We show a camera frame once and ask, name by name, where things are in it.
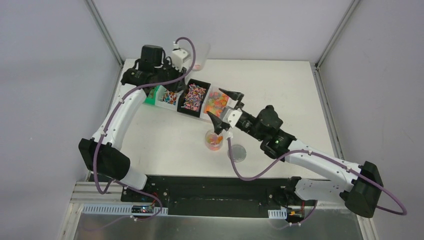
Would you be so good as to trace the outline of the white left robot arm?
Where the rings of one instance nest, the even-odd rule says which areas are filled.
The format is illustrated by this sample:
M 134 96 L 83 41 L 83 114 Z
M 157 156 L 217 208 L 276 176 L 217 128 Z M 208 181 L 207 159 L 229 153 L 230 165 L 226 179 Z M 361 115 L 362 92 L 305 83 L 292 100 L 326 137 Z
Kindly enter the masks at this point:
M 98 130 L 89 139 L 82 138 L 78 149 L 87 169 L 133 188 L 140 202 L 152 198 L 153 189 L 146 185 L 147 175 L 121 152 L 124 137 L 135 113 L 151 90 L 164 86 L 172 92 L 182 91 L 186 76 L 193 70 L 196 48 L 187 50 L 173 43 L 170 54 L 157 45 L 144 45 L 141 56 L 123 72 L 117 95 Z

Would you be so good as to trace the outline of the translucent plastic scoop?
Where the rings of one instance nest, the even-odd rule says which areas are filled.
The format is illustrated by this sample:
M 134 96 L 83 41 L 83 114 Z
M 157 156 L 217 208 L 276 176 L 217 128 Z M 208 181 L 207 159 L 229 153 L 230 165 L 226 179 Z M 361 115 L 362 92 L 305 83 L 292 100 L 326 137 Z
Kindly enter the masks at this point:
M 206 61 L 211 50 L 211 44 L 209 42 L 198 42 L 194 46 L 196 51 L 196 57 L 192 70 L 199 72 L 206 65 Z

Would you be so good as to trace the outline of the clear jar lid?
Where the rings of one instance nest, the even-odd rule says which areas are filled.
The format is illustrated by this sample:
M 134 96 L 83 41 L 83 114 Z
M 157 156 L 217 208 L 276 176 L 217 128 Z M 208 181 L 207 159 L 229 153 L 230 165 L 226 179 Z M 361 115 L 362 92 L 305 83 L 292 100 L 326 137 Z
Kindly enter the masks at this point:
M 232 152 L 232 159 L 235 163 L 242 162 L 247 157 L 246 149 L 240 144 L 233 144 L 228 148 L 227 156 L 231 159 L 230 151 Z

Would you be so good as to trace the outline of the clear plastic jar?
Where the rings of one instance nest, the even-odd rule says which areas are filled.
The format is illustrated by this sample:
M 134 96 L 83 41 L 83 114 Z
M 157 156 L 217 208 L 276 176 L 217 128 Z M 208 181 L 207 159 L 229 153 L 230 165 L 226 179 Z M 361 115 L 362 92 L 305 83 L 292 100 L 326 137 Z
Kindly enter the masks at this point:
M 224 136 L 222 134 L 216 134 L 213 129 L 206 132 L 204 137 L 205 146 L 211 151 L 218 151 L 222 148 Z

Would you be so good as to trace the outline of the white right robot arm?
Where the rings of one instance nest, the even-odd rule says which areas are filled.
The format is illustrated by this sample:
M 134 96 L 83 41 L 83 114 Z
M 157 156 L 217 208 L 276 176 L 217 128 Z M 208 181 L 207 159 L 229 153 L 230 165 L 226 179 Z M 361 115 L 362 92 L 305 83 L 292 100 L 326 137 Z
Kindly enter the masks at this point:
M 231 138 L 230 131 L 238 128 L 258 140 L 260 149 L 275 162 L 297 165 L 325 178 L 293 178 L 294 183 L 283 192 L 288 204 L 296 205 L 302 200 L 343 202 L 356 215 L 364 218 L 374 216 L 384 186 L 374 163 L 365 161 L 358 164 L 318 151 L 282 130 L 283 120 L 272 105 L 267 105 L 257 116 L 253 116 L 243 110 L 243 93 L 220 91 L 235 100 L 236 104 L 233 107 L 225 106 L 219 116 L 206 112 L 216 134 L 225 131 Z

